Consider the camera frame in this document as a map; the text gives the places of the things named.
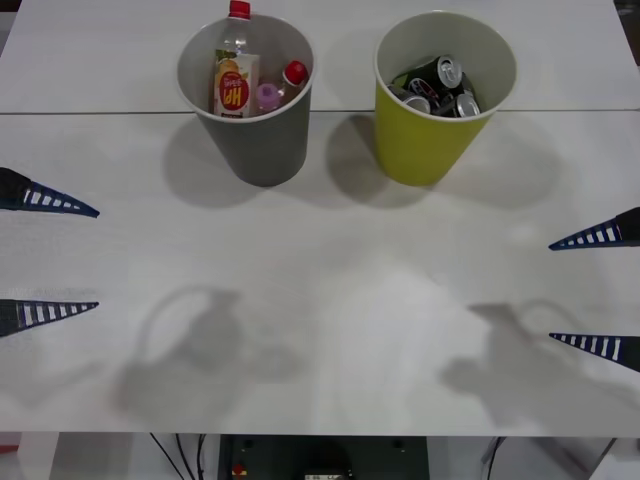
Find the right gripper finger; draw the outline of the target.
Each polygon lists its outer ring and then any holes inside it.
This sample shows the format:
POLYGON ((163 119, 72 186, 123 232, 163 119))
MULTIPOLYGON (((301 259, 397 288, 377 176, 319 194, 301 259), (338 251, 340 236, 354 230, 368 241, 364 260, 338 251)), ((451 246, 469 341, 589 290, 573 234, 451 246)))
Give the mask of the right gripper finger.
POLYGON ((548 336, 575 349, 640 372, 640 338, 638 336, 558 332, 551 332, 548 336))
POLYGON ((614 218, 580 230, 548 246, 550 250, 638 247, 640 208, 635 207, 614 218))

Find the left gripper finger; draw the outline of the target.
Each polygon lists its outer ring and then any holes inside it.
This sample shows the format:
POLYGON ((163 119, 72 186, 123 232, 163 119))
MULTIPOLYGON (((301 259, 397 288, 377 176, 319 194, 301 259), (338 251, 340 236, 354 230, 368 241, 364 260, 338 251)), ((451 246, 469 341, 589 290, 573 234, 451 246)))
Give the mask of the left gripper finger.
POLYGON ((39 326, 59 322, 99 306, 98 302, 49 302, 2 299, 0 335, 7 337, 39 326))
POLYGON ((74 214, 98 218, 90 205, 6 167, 1 168, 1 209, 74 214))

